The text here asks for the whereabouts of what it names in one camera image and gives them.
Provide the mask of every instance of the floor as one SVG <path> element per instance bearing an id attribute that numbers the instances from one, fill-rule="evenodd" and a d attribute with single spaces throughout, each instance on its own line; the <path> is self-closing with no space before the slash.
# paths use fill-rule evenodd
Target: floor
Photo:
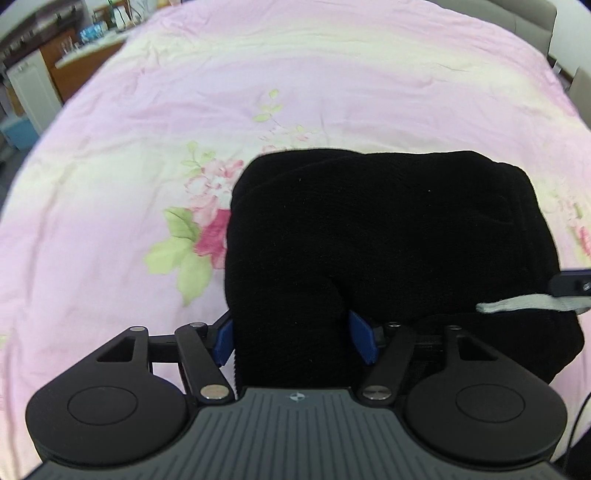
<path id="1" fill-rule="evenodd" d="M 0 211 L 10 190 L 10 185 L 28 153 L 28 150 L 18 151 L 6 144 L 0 147 Z"/>

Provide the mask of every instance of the gray headboard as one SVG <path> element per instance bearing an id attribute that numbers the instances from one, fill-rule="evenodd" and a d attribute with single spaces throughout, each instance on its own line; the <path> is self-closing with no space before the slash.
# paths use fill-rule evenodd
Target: gray headboard
<path id="1" fill-rule="evenodd" d="M 548 0 L 429 0 L 440 7 L 480 18 L 513 32 L 544 55 L 556 20 L 556 7 Z"/>

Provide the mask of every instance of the silver bolt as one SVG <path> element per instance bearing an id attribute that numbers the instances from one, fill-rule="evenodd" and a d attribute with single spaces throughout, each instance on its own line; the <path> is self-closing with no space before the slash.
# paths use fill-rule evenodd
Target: silver bolt
<path id="1" fill-rule="evenodd" d="M 202 397 L 208 400 L 221 400 L 226 398 L 230 394 L 230 391 L 224 385 L 212 384 L 205 385 L 200 393 Z"/>
<path id="2" fill-rule="evenodd" d="M 363 396 L 369 400 L 386 400 L 392 396 L 392 391 L 383 385 L 370 385 L 363 389 Z"/>

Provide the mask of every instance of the bed sheet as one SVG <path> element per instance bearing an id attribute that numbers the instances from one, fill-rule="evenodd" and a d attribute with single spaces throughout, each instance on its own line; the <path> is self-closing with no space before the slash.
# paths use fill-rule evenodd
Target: bed sheet
<path id="1" fill-rule="evenodd" d="M 591 132 L 511 33 L 423 0 L 165 9 L 68 102 L 2 212 L 0 478 L 38 463 L 24 411 L 46 382 L 129 326 L 167 334 L 225 311 L 234 182 L 261 153 L 312 147 L 515 164 L 561 266 L 591 266 Z M 570 422 L 590 362 L 586 349 L 553 382 Z"/>

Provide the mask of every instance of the white countertop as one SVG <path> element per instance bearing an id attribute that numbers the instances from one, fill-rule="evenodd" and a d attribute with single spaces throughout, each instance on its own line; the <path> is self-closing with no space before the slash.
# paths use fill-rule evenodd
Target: white countertop
<path id="1" fill-rule="evenodd" d="M 123 31 L 121 33 L 117 33 L 114 31 L 107 32 L 104 37 L 99 38 L 98 40 L 92 41 L 83 45 L 78 50 L 71 51 L 68 55 L 62 57 L 61 60 L 56 62 L 56 68 L 60 69 L 73 61 L 81 59 L 82 57 L 86 57 L 91 53 L 96 51 L 102 50 L 103 48 L 110 47 L 111 45 L 115 45 L 116 43 L 124 42 L 131 32 L 129 30 Z"/>

